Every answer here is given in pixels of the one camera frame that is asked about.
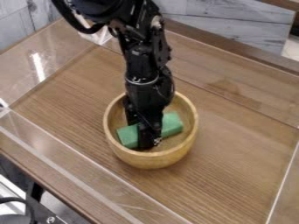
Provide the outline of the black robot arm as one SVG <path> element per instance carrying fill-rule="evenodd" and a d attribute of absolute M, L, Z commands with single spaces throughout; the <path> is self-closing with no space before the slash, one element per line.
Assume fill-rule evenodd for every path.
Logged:
<path fill-rule="evenodd" d="M 167 66 L 172 48 L 164 33 L 164 17 L 154 0 L 51 0 L 78 32 L 108 28 L 126 59 L 127 123 L 136 126 L 138 148 L 155 147 L 163 138 L 164 108 L 174 99 L 175 84 Z"/>

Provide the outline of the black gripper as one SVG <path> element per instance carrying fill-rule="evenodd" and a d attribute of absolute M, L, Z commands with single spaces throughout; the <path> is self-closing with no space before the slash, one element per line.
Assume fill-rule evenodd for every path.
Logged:
<path fill-rule="evenodd" d="M 174 98 L 174 77 L 160 73 L 147 79 L 126 74 L 126 119 L 138 124 L 138 148 L 144 151 L 162 142 L 163 112 Z"/>

